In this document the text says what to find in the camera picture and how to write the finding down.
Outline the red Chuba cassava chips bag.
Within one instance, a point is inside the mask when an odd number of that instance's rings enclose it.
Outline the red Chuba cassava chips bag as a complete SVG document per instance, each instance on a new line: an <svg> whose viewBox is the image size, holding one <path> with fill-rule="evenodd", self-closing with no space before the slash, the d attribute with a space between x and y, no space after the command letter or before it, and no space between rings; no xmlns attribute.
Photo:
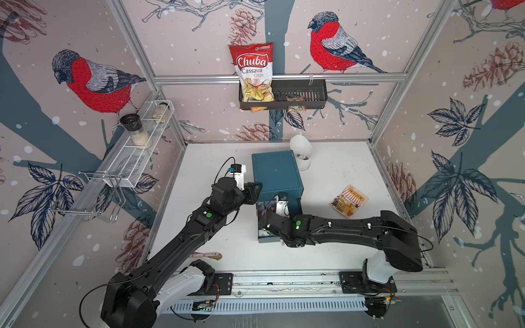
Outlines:
<svg viewBox="0 0 525 328"><path fill-rule="evenodd" d="M240 81L241 104L275 101L272 90L273 43L230 45L229 50Z"/></svg>

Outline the teal drawer cabinet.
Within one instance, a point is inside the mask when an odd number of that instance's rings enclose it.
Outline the teal drawer cabinet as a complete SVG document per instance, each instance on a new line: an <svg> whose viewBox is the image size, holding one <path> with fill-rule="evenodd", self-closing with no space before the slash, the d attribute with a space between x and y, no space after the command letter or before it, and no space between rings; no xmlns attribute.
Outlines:
<svg viewBox="0 0 525 328"><path fill-rule="evenodd" d="M278 194L300 199L304 186L291 150L252 155L254 182L262 184L258 202L269 202Z"/></svg>

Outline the yellow striped seed bag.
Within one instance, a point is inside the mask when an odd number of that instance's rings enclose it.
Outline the yellow striped seed bag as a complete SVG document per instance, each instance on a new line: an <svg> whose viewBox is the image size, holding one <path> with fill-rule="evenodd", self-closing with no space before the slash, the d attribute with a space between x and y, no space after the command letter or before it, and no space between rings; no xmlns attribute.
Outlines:
<svg viewBox="0 0 525 328"><path fill-rule="evenodd" d="M351 218L369 201L368 197L351 184L336 196L329 206L343 217Z"/></svg>

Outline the small jar on shelf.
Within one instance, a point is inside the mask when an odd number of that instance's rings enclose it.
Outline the small jar on shelf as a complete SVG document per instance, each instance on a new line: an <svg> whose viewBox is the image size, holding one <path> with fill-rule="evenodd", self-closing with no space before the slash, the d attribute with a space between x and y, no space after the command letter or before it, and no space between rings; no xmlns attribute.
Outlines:
<svg viewBox="0 0 525 328"><path fill-rule="evenodd" d="M152 114L152 118L156 124L164 124L169 120L170 110L169 104L166 102L161 102L157 105L156 109Z"/></svg>

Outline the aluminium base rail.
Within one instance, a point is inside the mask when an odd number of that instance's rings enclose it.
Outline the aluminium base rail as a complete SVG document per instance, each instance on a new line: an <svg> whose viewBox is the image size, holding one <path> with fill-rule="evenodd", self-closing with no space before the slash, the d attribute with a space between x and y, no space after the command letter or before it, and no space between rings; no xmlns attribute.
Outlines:
<svg viewBox="0 0 525 328"><path fill-rule="evenodd" d="M205 274L191 266L171 275L161 287L148 287L154 299L182 299L211 295L239 298L330 297L357 295L377 297L396 295L459 295L455 283L444 269L425 269L420 273L398 273L384 285L365 282L361 271L216 271Z"/></svg>

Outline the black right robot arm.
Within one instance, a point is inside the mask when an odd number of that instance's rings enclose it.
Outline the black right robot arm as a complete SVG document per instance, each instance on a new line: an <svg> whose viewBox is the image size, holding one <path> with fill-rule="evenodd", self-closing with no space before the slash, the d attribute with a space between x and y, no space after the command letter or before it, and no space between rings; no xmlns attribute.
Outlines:
<svg viewBox="0 0 525 328"><path fill-rule="evenodd" d="M383 210L368 219L325 219L314 215L282 217L266 212L258 227L277 236L287 247L343 243L372 247L376 254L363 260L362 272L350 271L340 276L344 293L374 297L394 293L390 280L399 271L423 270L417 229L397 214Z"/></svg>

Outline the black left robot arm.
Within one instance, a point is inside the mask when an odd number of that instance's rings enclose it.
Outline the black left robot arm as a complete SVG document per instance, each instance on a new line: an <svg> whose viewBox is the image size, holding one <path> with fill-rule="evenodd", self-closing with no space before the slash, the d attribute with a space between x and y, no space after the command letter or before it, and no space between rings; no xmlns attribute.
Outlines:
<svg viewBox="0 0 525 328"><path fill-rule="evenodd" d="M194 251L226 225L226 218L241 206L257 202L262 183L220 178L211 195L189 216L188 222L163 249L127 276L117 273L109 280L101 319L109 327L152 327L163 303L161 289Z"/></svg>

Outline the black wall basket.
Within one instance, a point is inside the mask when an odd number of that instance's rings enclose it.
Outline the black wall basket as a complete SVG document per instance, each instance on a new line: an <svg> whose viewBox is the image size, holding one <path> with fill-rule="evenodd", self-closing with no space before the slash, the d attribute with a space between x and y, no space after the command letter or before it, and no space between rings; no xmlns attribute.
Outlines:
<svg viewBox="0 0 525 328"><path fill-rule="evenodd" d="M272 102L245 102L239 90L239 106L243 110L252 107L263 107L268 110L305 107L306 109L323 109L328 101L328 92L324 79L314 80L273 80Z"/></svg>

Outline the pink seed bag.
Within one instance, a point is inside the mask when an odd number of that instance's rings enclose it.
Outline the pink seed bag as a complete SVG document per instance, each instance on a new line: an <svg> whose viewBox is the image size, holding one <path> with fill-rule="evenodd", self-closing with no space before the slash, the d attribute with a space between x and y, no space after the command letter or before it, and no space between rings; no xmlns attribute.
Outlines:
<svg viewBox="0 0 525 328"><path fill-rule="evenodd" d="M259 202L257 204L258 216L265 217L266 212L275 213L276 204L277 202L275 200L271 200L269 202Z"/></svg>

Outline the black-lidded spice jar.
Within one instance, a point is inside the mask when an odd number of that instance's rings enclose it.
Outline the black-lidded spice jar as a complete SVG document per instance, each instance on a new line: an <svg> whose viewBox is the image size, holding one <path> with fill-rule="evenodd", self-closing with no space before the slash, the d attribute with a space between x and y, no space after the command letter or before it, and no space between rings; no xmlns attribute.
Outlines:
<svg viewBox="0 0 525 328"><path fill-rule="evenodd" d="M149 149L153 145L151 136L144 129L141 118L138 114L126 114L121 117L119 123L129 132L132 146Z"/></svg>

